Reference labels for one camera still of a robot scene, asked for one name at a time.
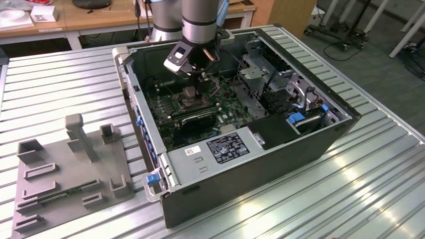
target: circuit board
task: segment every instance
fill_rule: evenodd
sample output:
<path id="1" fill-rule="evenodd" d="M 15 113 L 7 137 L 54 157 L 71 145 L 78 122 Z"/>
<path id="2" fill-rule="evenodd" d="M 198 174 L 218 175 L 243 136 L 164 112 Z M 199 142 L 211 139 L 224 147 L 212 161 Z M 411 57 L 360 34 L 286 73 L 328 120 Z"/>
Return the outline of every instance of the circuit board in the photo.
<path id="1" fill-rule="evenodd" d="M 234 93 L 232 79 L 216 77 L 212 81 L 210 89 L 198 100 L 187 99 L 187 94 L 183 91 L 178 92 L 172 86 L 147 94 L 148 105 L 168 151 L 220 135 L 222 127 L 227 125 L 231 129 L 235 126 L 236 129 L 252 121 L 252 116 Z M 200 128 L 196 133 L 182 135 L 179 132 L 183 121 L 207 114 L 214 118 L 212 127 Z"/>

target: white label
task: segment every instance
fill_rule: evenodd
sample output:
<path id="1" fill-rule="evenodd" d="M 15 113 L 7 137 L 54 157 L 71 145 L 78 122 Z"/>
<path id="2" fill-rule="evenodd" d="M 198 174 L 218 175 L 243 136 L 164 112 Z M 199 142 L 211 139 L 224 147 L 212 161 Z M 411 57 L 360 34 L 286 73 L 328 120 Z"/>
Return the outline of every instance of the white label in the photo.
<path id="1" fill-rule="evenodd" d="M 195 146 L 192 148 L 187 148 L 186 152 L 187 152 L 187 156 L 191 156 L 192 154 L 196 154 L 202 151 L 202 148 L 199 146 Z"/>
<path id="2" fill-rule="evenodd" d="M 39 32 L 62 31 L 62 28 L 40 29 Z"/>

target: motherboard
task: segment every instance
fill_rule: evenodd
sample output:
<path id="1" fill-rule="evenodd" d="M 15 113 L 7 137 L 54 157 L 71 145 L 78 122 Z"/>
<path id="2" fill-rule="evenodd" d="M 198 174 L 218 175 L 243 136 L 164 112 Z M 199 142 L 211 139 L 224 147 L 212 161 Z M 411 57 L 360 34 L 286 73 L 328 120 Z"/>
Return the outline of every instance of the motherboard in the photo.
<path id="1" fill-rule="evenodd" d="M 203 95 L 190 97 L 184 84 L 154 81 L 148 105 L 170 151 L 227 133 L 252 121 L 236 97 L 234 78 L 211 76 Z"/>

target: white box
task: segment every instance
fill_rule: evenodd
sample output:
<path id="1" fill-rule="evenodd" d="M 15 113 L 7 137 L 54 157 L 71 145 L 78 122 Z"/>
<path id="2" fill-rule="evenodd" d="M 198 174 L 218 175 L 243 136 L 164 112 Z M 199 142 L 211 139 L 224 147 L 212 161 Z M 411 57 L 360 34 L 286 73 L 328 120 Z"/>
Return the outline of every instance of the white box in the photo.
<path id="1" fill-rule="evenodd" d="M 35 22 L 54 22 L 58 20 L 58 11 L 55 6 L 34 6 L 31 18 Z"/>
<path id="2" fill-rule="evenodd" d="M 28 12 L 26 12 L 26 15 L 20 19 L 12 21 L 0 20 L 0 31 L 8 31 L 31 26 L 34 26 L 34 24 Z"/>

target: slotted aluminum table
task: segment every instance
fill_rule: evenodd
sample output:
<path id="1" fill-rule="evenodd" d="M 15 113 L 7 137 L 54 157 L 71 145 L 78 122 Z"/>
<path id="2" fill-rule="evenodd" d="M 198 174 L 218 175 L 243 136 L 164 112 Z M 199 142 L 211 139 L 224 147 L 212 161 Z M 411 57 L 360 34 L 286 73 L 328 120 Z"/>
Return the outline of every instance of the slotted aluminum table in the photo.
<path id="1" fill-rule="evenodd" d="M 282 28 L 266 26 L 299 61 L 364 115 L 313 163 L 180 226 L 167 229 L 147 200 L 147 171 L 112 61 L 112 47 L 15 58 L 2 69 L 0 239 L 10 238 L 18 142 L 67 138 L 62 117 L 84 130 L 120 127 L 136 197 L 32 238 L 421 238 L 425 236 L 424 136 Z"/>

